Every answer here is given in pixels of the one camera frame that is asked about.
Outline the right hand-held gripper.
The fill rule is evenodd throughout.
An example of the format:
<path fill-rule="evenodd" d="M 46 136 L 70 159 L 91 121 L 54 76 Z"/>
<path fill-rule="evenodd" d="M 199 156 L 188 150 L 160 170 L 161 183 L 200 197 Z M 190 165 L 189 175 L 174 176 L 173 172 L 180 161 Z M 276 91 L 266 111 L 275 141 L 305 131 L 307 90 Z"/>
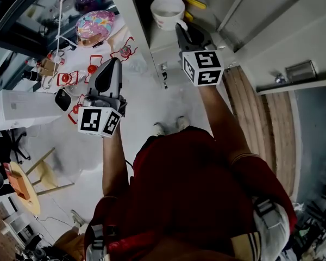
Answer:
<path fill-rule="evenodd" d="M 175 25 L 182 71 L 197 87 L 218 85 L 224 71 L 221 51 L 217 50 L 208 31 L 189 23 L 188 31 Z"/>

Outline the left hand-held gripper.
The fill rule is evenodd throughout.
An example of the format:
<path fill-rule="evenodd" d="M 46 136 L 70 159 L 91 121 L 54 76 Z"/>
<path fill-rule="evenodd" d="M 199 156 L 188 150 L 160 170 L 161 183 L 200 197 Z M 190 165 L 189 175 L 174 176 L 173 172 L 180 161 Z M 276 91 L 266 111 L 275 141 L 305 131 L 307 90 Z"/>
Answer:
<path fill-rule="evenodd" d="M 111 58 L 91 75 L 87 95 L 78 111 L 78 132 L 110 138 L 125 115 L 127 101 L 120 95 L 122 63 Z"/>

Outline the white mug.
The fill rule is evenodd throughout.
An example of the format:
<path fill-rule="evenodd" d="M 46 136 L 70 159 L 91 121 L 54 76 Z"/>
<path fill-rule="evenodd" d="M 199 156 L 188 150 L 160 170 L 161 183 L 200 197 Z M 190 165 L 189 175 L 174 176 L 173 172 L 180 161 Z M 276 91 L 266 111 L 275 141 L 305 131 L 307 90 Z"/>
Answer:
<path fill-rule="evenodd" d="M 185 4 L 182 0 L 154 0 L 150 10 L 160 29 L 173 31 L 176 24 L 179 24 L 184 30 L 188 30 L 186 22 L 183 21 Z"/>

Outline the grey metal locker cabinet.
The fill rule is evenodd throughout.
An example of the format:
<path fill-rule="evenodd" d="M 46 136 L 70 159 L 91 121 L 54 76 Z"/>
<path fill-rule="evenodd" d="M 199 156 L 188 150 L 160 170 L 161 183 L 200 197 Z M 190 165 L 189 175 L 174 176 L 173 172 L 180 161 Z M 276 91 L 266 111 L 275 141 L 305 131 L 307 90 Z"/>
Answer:
<path fill-rule="evenodd" d="M 179 47 L 175 32 L 166 32 L 155 24 L 150 5 L 154 0 L 113 0 L 128 26 L 153 78 L 161 87 L 179 84 L 185 77 L 179 63 Z M 234 52 L 219 31 L 235 0 L 198 0 L 206 9 L 187 5 L 194 23 L 209 31 L 215 44 L 221 49 L 226 68 L 239 66 Z"/>

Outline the person's left forearm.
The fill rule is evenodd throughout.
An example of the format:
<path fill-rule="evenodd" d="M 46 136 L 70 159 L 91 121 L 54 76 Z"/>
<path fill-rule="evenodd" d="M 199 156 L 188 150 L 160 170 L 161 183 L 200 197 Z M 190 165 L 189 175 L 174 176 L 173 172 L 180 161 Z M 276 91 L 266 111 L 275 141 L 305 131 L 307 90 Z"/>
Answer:
<path fill-rule="evenodd" d="M 103 138 L 103 196 L 122 194 L 129 187 L 127 162 L 124 156 L 120 125 L 110 138 Z"/>

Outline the white appliance door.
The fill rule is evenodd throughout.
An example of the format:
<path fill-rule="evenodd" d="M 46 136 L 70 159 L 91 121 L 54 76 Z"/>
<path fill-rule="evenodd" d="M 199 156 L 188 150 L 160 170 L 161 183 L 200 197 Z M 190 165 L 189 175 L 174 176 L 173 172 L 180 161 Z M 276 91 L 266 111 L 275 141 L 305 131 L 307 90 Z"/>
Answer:
<path fill-rule="evenodd" d="M 219 31 L 258 94 L 326 86 L 326 0 L 235 0 Z M 307 60 L 316 78 L 290 82 L 285 69 Z"/>

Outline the small black rounded device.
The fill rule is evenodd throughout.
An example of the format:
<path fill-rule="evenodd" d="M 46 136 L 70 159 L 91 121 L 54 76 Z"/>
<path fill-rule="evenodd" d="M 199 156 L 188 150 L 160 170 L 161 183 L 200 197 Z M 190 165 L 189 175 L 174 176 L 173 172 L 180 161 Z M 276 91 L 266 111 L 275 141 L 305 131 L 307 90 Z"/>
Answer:
<path fill-rule="evenodd" d="M 64 112 L 68 110 L 72 102 L 71 96 L 64 88 L 59 89 L 55 95 L 55 103 Z"/>

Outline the black cylindrical flask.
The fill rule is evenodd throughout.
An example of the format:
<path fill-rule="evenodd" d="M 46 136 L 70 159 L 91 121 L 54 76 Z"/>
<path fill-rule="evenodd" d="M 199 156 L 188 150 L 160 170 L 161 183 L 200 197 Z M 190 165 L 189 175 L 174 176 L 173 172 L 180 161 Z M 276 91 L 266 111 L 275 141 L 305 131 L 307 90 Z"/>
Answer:
<path fill-rule="evenodd" d="M 40 82 L 42 81 L 42 75 L 40 75 L 36 71 L 23 71 L 22 79 L 27 79 L 33 82 Z"/>

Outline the person's left white shoe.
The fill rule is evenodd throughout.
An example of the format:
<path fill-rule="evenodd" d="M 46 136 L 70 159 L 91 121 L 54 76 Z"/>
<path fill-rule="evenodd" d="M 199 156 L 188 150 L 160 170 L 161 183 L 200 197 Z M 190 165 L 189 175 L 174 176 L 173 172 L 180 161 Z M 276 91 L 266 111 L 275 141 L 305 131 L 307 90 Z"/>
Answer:
<path fill-rule="evenodd" d="M 165 136 L 166 135 L 165 129 L 160 122 L 156 122 L 153 125 L 153 135 L 154 136 L 161 136 L 161 135 Z"/>

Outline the large white carton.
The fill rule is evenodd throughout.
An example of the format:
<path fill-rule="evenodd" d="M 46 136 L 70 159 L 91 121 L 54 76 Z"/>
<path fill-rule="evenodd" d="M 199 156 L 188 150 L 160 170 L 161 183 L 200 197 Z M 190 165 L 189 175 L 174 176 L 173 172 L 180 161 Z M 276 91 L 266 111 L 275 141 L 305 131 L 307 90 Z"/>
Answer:
<path fill-rule="evenodd" d="M 47 124 L 61 115 L 53 94 L 0 91 L 0 131 Z"/>

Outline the pale wooden stool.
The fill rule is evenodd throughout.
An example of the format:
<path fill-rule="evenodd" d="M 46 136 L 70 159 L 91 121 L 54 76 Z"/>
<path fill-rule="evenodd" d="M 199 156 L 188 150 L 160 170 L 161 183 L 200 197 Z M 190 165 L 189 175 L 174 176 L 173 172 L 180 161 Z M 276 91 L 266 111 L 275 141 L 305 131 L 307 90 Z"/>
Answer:
<path fill-rule="evenodd" d="M 47 190 L 36 192 L 37 196 L 49 194 L 55 191 L 66 189 L 72 187 L 74 183 L 66 184 L 63 186 L 58 186 L 57 177 L 51 168 L 51 166 L 45 162 L 45 159 L 49 157 L 50 154 L 54 152 L 55 148 L 53 147 L 46 154 L 44 154 L 28 171 L 25 172 L 25 175 L 28 177 L 33 171 L 39 172 L 39 180 L 32 183 L 34 187 L 37 184 L 42 183 L 42 185 L 47 188 Z"/>

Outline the black office chair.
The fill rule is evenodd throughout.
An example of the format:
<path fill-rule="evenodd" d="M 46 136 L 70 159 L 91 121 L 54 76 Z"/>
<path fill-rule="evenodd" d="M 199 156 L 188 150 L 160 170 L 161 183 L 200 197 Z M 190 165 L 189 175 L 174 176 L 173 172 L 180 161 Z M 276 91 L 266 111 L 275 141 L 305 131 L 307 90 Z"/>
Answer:
<path fill-rule="evenodd" d="M 11 152 L 14 152 L 16 162 L 22 164 L 23 161 L 19 159 L 18 156 L 21 156 L 24 160 L 31 160 L 29 155 L 24 155 L 20 150 L 19 145 L 22 137 L 26 137 L 27 133 L 22 132 L 17 138 L 15 137 L 15 131 L 11 130 L 2 130 L 0 131 L 0 162 L 9 163 L 11 162 Z"/>

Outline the person's red shirt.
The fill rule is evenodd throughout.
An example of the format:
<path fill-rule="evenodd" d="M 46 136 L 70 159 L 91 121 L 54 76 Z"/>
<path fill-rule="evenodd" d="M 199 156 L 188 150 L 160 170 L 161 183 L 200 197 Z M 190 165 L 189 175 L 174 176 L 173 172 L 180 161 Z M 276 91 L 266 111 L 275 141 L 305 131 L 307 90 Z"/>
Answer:
<path fill-rule="evenodd" d="M 267 163 L 226 163 L 206 131 L 147 142 L 127 190 L 102 198 L 85 234 L 86 261 L 275 261 L 297 221 Z"/>

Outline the orange box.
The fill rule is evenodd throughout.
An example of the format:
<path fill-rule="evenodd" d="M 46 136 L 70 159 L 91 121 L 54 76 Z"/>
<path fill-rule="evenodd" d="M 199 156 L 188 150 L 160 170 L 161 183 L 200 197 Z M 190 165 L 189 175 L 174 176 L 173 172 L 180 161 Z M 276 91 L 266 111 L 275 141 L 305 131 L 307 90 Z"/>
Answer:
<path fill-rule="evenodd" d="M 18 197 L 24 199 L 24 200 L 29 200 L 30 195 L 27 190 L 27 187 L 24 183 L 24 177 L 23 174 L 18 173 L 16 171 L 10 172 L 6 171 L 7 178 L 9 180 L 10 185 L 13 187 L 15 190 L 15 193 L 17 193 Z"/>

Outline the white shelf unit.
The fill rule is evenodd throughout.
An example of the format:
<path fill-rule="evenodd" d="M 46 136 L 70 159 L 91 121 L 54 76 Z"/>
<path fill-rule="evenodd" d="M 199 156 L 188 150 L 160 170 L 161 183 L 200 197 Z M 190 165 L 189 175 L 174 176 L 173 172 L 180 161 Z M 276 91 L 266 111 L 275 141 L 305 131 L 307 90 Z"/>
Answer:
<path fill-rule="evenodd" d="M 29 225 L 29 218 L 25 213 L 15 212 L 2 221 L 4 227 L 1 233 L 3 235 L 10 234 L 21 246 L 25 246 L 34 235 Z"/>

